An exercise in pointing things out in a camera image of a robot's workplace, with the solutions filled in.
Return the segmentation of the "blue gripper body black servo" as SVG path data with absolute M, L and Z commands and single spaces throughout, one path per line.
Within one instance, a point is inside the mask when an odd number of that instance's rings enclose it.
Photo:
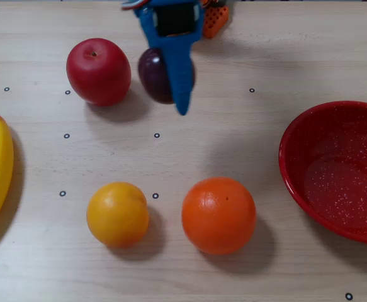
M 201 1 L 135 1 L 133 10 L 150 42 L 200 39 L 204 13 Z

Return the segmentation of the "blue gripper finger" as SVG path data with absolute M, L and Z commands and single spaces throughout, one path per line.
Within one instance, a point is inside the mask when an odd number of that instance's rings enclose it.
M 193 88 L 191 45 L 176 40 L 163 40 L 161 49 L 166 61 L 172 98 L 178 113 L 186 115 Z

